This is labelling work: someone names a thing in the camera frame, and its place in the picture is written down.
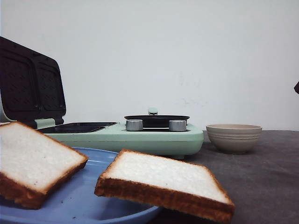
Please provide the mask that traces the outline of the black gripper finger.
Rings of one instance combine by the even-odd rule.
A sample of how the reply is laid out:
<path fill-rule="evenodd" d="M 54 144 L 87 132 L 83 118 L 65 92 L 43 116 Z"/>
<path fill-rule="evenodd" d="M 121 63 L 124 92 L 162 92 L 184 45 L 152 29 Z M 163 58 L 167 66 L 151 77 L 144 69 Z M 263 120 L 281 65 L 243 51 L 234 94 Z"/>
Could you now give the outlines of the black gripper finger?
<path fill-rule="evenodd" d="M 297 94 L 299 94 L 299 82 L 294 86 L 294 90 Z"/>

